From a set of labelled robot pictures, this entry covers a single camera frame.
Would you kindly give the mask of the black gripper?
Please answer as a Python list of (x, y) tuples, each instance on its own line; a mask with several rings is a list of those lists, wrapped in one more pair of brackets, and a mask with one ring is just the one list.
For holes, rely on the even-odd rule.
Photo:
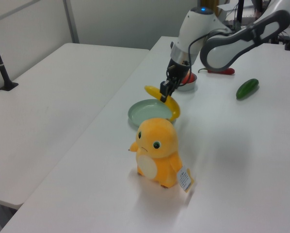
[(189, 66), (178, 64), (172, 59), (169, 61), (166, 71), (167, 80), (160, 84), (160, 101), (166, 102), (167, 97), (171, 96), (178, 89), (189, 70)]

